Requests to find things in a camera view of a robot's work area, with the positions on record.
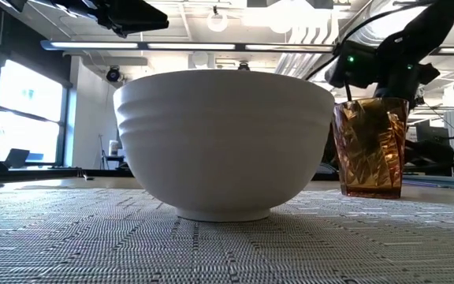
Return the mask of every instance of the glass cup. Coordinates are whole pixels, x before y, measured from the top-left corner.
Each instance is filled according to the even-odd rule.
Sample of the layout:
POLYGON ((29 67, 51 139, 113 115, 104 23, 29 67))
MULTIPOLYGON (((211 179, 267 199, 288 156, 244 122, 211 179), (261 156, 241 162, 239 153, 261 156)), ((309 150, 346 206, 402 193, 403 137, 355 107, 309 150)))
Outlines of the glass cup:
POLYGON ((408 106, 398 98, 335 106, 333 133, 344 195, 400 198, 408 106))

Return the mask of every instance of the security camera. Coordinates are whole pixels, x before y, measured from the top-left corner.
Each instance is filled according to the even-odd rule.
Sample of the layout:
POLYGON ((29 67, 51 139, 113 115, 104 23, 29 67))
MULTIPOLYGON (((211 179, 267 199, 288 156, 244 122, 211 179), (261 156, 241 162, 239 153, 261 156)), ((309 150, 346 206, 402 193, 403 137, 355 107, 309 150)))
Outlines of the security camera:
POLYGON ((250 67, 248 66, 247 62, 241 62, 240 66, 237 67, 238 70, 245 70, 245 71, 250 71, 250 67))
POLYGON ((119 66, 111 66, 110 71, 106 74, 106 79, 109 82, 117 83, 124 79, 122 74, 120 73, 119 66))

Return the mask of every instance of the ceiling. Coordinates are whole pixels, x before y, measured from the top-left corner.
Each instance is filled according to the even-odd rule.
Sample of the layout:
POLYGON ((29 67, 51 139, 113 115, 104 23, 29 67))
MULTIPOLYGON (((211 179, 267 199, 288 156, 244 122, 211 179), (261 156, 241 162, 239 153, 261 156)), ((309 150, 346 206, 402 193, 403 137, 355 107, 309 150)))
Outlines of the ceiling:
MULTIPOLYGON (((292 33, 287 32, 280 34, 273 32, 271 28, 264 25, 265 22, 271 21, 288 21, 288 17, 284 17, 283 13, 279 13, 277 17, 270 19, 259 18, 246 25, 243 19, 254 17, 261 11, 260 8, 246 8, 246 0, 220 0, 197 2, 172 2, 172 1, 148 1, 155 8, 160 9, 169 17, 169 28, 165 30, 143 32, 128 36, 127 39, 121 39, 114 35, 112 31, 106 30, 98 26, 95 21, 87 18, 73 18, 58 9, 51 9, 47 6, 29 2, 24 12, 21 14, 15 13, 5 6, 1 6, 9 13, 23 21, 25 24, 34 28, 37 32, 51 40, 70 41, 70 40, 91 40, 91 41, 176 41, 176 42, 242 42, 242 43, 289 43, 292 41, 292 33), (228 15, 228 26, 223 32, 214 32, 207 25, 207 17, 212 11, 212 6, 217 5, 220 13, 228 15)), ((373 4, 381 4, 389 0, 373 0, 373 4)), ((340 30, 349 19, 354 17, 357 12, 364 7, 368 0, 351 0, 351 6, 341 11, 334 13, 337 18, 337 30, 340 30)), ((386 19, 384 26, 388 23, 391 29, 402 29, 405 24, 415 15, 406 14, 399 15, 397 19, 386 19)), ((333 40, 332 18, 325 20, 317 20, 317 17, 310 17, 317 26, 320 26, 320 21, 325 21, 325 25, 329 27, 327 39, 320 39, 320 43, 325 40, 333 40)), ((313 43, 317 40, 317 36, 313 38, 313 43)), ((454 28, 445 40, 445 45, 454 46, 454 28)), ((81 53, 84 57, 84 62, 87 67, 94 72, 104 77, 109 68, 107 62, 112 62, 111 59, 116 58, 146 58, 148 64, 146 66, 138 65, 135 60, 134 64, 122 66, 121 70, 127 73, 129 77, 137 78, 146 76, 150 73, 162 73, 173 70, 181 70, 188 68, 188 57, 191 52, 161 52, 161 51, 100 51, 81 53)), ((240 61, 249 62, 251 67, 257 71, 274 72, 281 67, 281 54, 271 53, 233 53, 233 52, 217 52, 214 54, 214 68, 235 68, 240 61)), ((442 76, 425 86, 426 98, 433 105, 438 105, 442 100, 442 87, 451 84, 454 81, 454 57, 429 57, 424 63, 432 62, 439 70, 442 71, 442 76)), ((353 88, 353 96, 356 98, 369 96, 374 87, 367 90, 353 88)), ((344 90, 333 90, 335 96, 341 100, 345 97, 344 90)))

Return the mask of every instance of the table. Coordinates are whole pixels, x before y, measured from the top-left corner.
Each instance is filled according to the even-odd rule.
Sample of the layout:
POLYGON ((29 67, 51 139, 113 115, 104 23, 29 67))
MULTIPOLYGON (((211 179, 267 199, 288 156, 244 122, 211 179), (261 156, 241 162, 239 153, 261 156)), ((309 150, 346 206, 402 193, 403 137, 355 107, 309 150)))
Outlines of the table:
POLYGON ((454 283, 454 189, 310 183, 258 222, 179 219, 132 178, 0 187, 0 283, 454 283))

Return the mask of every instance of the white bowl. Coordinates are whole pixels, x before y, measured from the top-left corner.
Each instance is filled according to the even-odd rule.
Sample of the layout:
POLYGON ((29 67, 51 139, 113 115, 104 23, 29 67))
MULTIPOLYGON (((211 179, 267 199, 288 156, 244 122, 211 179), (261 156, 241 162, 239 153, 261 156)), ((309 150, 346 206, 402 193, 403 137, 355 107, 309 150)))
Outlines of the white bowl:
POLYGON ((114 95, 138 182, 186 219, 262 219, 311 180, 333 96, 270 73, 194 70, 134 80, 114 95))

